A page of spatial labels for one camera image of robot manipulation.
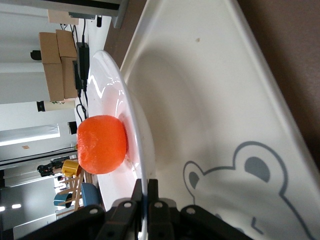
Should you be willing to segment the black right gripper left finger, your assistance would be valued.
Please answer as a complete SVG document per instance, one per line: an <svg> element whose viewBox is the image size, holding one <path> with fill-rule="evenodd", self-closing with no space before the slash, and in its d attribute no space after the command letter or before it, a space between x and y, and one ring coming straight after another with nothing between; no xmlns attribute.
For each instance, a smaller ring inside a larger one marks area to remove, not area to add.
<svg viewBox="0 0 320 240"><path fill-rule="evenodd" d="M142 180L137 179L129 199L118 199L104 211L89 205L17 240L125 240L138 236L136 215L141 213Z"/></svg>

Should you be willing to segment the black power adapter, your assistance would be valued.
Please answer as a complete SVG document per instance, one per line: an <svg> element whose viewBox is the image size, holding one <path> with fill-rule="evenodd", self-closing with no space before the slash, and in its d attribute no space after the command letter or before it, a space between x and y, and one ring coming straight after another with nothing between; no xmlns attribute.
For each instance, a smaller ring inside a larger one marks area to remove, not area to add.
<svg viewBox="0 0 320 240"><path fill-rule="evenodd" d="M81 80L87 80L90 67L90 50L86 42L76 43L77 69Z"/></svg>

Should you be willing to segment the cream tray with bear print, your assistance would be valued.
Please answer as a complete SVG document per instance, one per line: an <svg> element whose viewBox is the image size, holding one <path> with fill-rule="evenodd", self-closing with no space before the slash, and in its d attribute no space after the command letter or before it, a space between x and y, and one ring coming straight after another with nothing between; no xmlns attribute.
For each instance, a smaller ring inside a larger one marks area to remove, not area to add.
<svg viewBox="0 0 320 240"><path fill-rule="evenodd" d="M161 197L255 240L320 240L320 173L236 0L147 0L121 72Z"/></svg>

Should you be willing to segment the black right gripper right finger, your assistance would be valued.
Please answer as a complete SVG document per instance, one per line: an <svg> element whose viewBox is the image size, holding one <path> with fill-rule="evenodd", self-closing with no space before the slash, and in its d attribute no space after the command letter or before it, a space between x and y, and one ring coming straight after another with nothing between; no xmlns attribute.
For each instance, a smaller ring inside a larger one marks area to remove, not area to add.
<svg viewBox="0 0 320 240"><path fill-rule="evenodd" d="M156 179L148 181L147 199L148 240L250 240L242 231L198 205L178 210L175 201L159 198Z"/></svg>

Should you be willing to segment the brown cardboard box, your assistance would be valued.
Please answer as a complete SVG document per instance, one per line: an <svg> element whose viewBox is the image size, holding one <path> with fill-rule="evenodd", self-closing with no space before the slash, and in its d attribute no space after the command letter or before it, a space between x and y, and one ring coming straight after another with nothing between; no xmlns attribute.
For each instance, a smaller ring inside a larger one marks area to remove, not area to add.
<svg viewBox="0 0 320 240"><path fill-rule="evenodd" d="M57 35L53 32L40 32L40 53L43 64L60 64L60 53Z"/></svg>
<svg viewBox="0 0 320 240"><path fill-rule="evenodd" d="M62 65L43 64L43 68L50 101L63 101L65 98Z"/></svg>
<svg viewBox="0 0 320 240"><path fill-rule="evenodd" d="M62 81L63 81L63 93L65 99L76 98L78 92L75 85L75 70L73 61L74 57L62 57Z"/></svg>
<svg viewBox="0 0 320 240"><path fill-rule="evenodd" d="M55 33L60 57L76 58L77 52L72 32L57 29Z"/></svg>

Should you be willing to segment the white round plate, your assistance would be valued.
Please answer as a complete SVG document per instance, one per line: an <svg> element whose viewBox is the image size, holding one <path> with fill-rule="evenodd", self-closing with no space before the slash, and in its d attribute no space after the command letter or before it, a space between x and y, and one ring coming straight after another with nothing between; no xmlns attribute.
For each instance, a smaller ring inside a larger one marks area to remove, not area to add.
<svg viewBox="0 0 320 240"><path fill-rule="evenodd" d="M154 142L138 99L128 89L115 61L103 50L97 51L90 61L87 94L90 117L116 117L126 130L124 161L114 171L97 176L104 207L109 210L113 203L129 198L138 179L142 192L147 192L147 179L154 174Z"/></svg>

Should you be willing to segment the yellow mug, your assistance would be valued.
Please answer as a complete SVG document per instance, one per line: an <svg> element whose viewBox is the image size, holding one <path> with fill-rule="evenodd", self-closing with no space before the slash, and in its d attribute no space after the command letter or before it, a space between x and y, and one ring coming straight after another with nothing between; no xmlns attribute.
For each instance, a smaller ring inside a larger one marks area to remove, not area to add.
<svg viewBox="0 0 320 240"><path fill-rule="evenodd" d="M81 173L81 166L76 160L67 159L62 165L61 172L67 178L77 177Z"/></svg>

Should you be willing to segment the orange mandarin fruit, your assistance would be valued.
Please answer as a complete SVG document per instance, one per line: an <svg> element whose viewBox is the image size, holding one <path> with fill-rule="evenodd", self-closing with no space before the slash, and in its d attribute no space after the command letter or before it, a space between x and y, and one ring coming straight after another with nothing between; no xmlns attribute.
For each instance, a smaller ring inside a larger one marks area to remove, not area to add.
<svg viewBox="0 0 320 240"><path fill-rule="evenodd" d="M127 153L123 123L110 115L96 115L84 120L77 129L80 166L90 174L101 175L116 170Z"/></svg>

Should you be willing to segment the wooden mug rack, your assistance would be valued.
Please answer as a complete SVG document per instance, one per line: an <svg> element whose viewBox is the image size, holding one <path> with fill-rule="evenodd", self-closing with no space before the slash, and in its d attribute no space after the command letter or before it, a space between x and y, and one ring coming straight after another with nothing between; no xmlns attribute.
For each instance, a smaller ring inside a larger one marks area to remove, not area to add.
<svg viewBox="0 0 320 240"><path fill-rule="evenodd" d="M55 212L57 220L83 208L83 183L92 183L92 175L84 170L82 170L78 176L73 176L72 178L67 178L66 180L62 181L62 184L65 184L65 189L58 192L57 196L60 197L62 195L71 194L71 197L66 198L66 200L61 200L57 204L58 207L63 207L63 209L58 209Z"/></svg>

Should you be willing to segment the white bottle with black cap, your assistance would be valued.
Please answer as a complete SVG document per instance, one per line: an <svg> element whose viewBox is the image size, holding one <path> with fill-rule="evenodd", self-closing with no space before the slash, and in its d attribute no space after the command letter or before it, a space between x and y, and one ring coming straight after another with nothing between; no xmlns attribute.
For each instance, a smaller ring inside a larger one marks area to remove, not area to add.
<svg viewBox="0 0 320 240"><path fill-rule="evenodd" d="M76 107L74 100L67 101L37 101L38 112L50 112L59 110L71 110Z"/></svg>

